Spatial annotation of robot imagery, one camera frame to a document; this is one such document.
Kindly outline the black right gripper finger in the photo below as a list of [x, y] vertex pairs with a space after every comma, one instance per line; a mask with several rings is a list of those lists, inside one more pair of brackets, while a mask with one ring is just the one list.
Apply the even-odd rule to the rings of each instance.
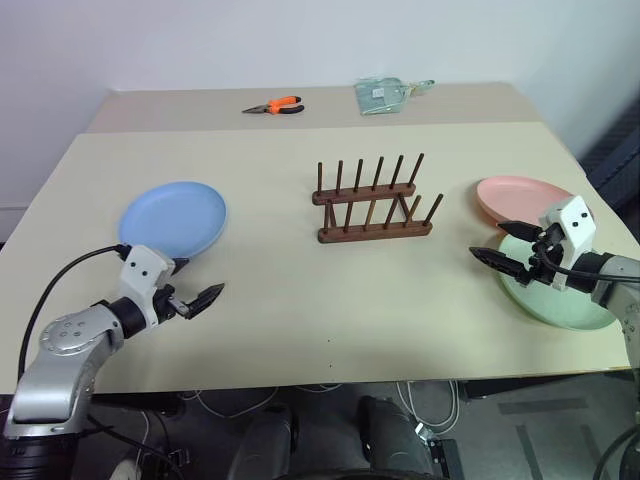
[[514, 278], [526, 286], [531, 282], [530, 272], [522, 262], [509, 258], [504, 253], [486, 247], [470, 247], [470, 253], [491, 269]]
[[508, 235], [529, 243], [537, 242], [543, 233], [543, 229], [540, 226], [523, 221], [500, 222], [498, 227]]

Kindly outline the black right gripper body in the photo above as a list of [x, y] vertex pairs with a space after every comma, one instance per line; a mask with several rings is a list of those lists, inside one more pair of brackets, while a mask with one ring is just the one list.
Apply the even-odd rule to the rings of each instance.
[[532, 244], [532, 256], [528, 262], [530, 267], [519, 275], [519, 283], [528, 286], [533, 281], [544, 285], [551, 285], [562, 259], [560, 241], [565, 234], [558, 224], [552, 224], [547, 229], [532, 224], [523, 227], [523, 239]]

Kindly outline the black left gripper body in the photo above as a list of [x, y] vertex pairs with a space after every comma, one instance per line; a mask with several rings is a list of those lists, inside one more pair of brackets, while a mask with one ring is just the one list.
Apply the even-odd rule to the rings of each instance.
[[153, 296], [153, 308], [159, 324], [176, 315], [185, 319], [193, 317], [189, 305], [175, 296], [175, 288], [170, 284], [156, 290]]

